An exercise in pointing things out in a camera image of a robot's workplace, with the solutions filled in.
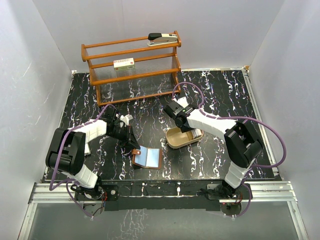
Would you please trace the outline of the brown leather card holder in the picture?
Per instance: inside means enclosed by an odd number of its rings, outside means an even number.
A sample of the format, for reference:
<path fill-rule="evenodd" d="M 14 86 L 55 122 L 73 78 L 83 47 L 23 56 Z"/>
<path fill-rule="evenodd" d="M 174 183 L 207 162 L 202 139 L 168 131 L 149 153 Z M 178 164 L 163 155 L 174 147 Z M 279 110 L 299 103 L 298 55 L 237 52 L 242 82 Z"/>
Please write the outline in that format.
<path fill-rule="evenodd" d="M 160 169 L 162 164 L 162 150 L 141 146 L 132 150 L 132 163 L 141 168 Z"/>

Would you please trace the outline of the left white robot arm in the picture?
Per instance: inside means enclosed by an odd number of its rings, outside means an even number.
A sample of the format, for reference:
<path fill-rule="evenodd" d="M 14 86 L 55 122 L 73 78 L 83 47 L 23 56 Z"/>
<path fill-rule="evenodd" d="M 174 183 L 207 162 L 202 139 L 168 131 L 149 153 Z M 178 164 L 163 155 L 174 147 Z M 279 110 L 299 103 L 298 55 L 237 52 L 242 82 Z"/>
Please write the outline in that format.
<path fill-rule="evenodd" d="M 122 115 L 110 107 L 99 118 L 79 126 L 57 128 L 47 152 L 46 166 L 67 176 L 72 191 L 92 200 L 102 198 L 105 191 L 101 178 L 85 165 L 85 156 L 91 154 L 89 142 L 108 136 L 118 140 L 122 147 L 140 150 L 130 124 L 132 119 L 132 115 Z"/>

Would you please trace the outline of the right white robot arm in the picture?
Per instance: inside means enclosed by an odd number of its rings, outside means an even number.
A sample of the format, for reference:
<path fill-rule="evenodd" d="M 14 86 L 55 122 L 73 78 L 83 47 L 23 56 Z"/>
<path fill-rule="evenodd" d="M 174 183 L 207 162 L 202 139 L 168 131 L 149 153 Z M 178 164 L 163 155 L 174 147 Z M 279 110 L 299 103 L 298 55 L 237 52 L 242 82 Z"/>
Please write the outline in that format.
<path fill-rule="evenodd" d="M 222 183 L 211 194 L 230 199 L 239 195 L 245 175 L 264 149 L 253 124 L 247 119 L 220 119 L 194 105 L 181 105 L 175 100 L 163 110 L 183 133 L 199 129 L 224 140 L 230 166 Z"/>

